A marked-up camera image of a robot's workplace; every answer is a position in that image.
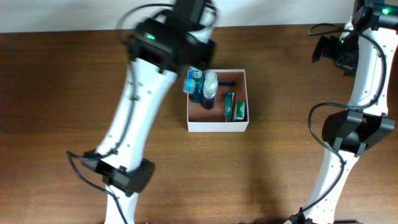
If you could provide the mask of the green toothpaste tube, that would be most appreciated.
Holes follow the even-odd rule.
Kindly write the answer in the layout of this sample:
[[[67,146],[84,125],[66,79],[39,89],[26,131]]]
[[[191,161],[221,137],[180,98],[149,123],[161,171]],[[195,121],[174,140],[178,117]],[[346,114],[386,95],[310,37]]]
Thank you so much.
[[[232,122],[234,95],[235,93],[231,91],[224,93],[224,118],[226,122]]]

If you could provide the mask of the blue white toothbrush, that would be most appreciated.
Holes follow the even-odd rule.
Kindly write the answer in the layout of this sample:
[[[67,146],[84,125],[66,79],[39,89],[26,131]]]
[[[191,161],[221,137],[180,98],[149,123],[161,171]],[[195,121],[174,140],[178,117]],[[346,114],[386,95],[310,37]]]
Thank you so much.
[[[187,94],[194,94],[196,88],[196,81],[193,78],[194,70],[189,69],[186,79],[183,83],[183,92]]]

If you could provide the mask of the clear foaming soap pump bottle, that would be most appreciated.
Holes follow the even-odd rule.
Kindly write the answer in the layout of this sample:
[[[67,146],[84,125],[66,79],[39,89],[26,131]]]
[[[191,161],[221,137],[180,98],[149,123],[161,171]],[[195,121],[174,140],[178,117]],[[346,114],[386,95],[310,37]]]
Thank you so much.
[[[207,72],[203,83],[203,100],[202,106],[206,110],[211,110],[216,103],[218,91],[218,77],[215,72]]]

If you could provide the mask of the blue disposable razor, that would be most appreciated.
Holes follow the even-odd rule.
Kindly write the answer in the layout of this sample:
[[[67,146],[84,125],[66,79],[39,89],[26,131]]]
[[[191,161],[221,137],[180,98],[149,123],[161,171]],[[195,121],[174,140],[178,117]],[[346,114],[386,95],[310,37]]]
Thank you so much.
[[[218,86],[236,86],[236,82],[219,82]]]

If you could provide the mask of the green white soap box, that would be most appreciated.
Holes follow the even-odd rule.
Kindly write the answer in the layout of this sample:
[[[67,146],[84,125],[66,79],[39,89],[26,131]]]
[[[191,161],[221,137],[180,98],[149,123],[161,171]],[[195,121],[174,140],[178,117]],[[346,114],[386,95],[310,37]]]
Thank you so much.
[[[242,121],[245,117],[246,104],[244,101],[238,101],[234,108],[233,121]]]

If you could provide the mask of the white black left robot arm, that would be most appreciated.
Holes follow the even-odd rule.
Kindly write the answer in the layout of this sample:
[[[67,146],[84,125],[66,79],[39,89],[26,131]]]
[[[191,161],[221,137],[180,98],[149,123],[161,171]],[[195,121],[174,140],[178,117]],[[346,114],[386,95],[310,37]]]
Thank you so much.
[[[81,161],[103,178],[106,223],[134,222],[138,196],[155,169],[143,156],[148,133],[178,76],[188,68],[209,68],[217,12],[210,0],[161,4],[131,35],[120,37],[128,55],[124,89],[106,136]]]

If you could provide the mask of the blue Listerine mouthwash bottle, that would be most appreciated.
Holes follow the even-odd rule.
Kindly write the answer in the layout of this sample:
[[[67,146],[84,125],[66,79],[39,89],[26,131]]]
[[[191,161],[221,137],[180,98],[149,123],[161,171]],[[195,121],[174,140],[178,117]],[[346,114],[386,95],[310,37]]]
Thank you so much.
[[[201,103],[203,99],[203,83],[205,80],[205,76],[202,70],[194,67],[190,67],[190,69],[194,70],[193,78],[196,81],[195,92],[194,94],[190,94],[190,99],[194,103]]]

